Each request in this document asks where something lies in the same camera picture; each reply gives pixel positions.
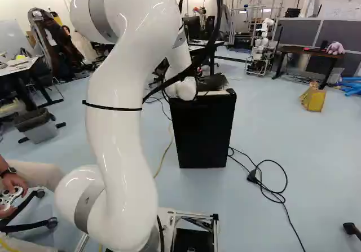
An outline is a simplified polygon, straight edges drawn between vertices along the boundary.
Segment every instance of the yellow cable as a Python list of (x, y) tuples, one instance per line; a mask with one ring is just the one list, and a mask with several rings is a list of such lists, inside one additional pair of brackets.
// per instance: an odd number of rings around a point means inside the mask
[(11, 247), (9, 247), (5, 241), (3, 239), (0, 238), (0, 244), (2, 245), (3, 248), (5, 248), (7, 251), (10, 251), (10, 252), (20, 252), (19, 250), (17, 249), (13, 249)]
[(156, 177), (158, 176), (160, 170), (162, 169), (162, 165), (163, 165), (163, 162), (164, 162), (165, 155), (167, 154), (170, 146), (171, 146), (172, 143), (173, 143), (173, 133), (172, 133), (171, 130), (170, 130), (171, 125), (172, 125), (172, 123), (170, 123), (169, 126), (168, 126), (168, 132), (169, 132), (170, 135), (171, 135), (171, 139), (170, 139), (170, 142), (169, 142), (168, 147), (165, 149), (165, 151), (164, 151), (164, 153), (163, 153), (162, 159), (161, 159), (161, 161), (160, 161), (160, 164), (159, 164), (159, 167), (158, 167), (158, 169), (157, 169), (157, 172), (156, 172), (155, 175), (154, 175), (154, 178), (156, 178)]

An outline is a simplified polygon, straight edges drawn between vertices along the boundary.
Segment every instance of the computer monitor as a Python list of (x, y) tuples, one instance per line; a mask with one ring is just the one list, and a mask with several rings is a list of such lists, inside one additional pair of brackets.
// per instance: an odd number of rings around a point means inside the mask
[(201, 31), (201, 21), (199, 16), (184, 17), (182, 18), (184, 26), (187, 26), (185, 29), (188, 33), (187, 36), (189, 39), (198, 39)]

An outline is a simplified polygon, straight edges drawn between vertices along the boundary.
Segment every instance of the wristwatch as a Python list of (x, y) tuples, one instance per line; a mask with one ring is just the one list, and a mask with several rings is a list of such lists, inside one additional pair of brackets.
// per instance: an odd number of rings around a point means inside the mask
[(4, 178), (4, 176), (8, 173), (16, 174), (16, 169), (14, 169), (13, 167), (8, 167), (6, 170), (4, 170), (3, 172), (0, 173), (0, 177)]

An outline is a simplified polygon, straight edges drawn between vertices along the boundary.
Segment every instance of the hand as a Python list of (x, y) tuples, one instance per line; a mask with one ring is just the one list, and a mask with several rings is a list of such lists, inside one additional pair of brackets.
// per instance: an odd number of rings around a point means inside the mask
[(13, 206), (10, 206), (10, 208), (8, 210), (4, 211), (3, 209), (5, 209), (5, 208), (6, 208), (6, 205), (0, 204), (0, 219), (9, 217), (16, 210), (16, 208)]
[(23, 194), (21, 195), (22, 197), (24, 197), (28, 192), (27, 183), (22, 177), (16, 174), (12, 174), (12, 173), (6, 174), (2, 179), (2, 184), (5, 186), (6, 189), (10, 191), (10, 193), (15, 193), (15, 188), (14, 188), (15, 185), (22, 187), (23, 188)]

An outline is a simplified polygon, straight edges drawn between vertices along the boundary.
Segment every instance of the yellow bag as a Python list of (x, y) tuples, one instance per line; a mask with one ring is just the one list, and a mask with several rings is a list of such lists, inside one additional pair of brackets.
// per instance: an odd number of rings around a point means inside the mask
[(310, 82), (310, 87), (300, 96), (301, 104), (307, 111), (321, 112), (326, 98), (326, 91), (318, 89), (317, 82)]

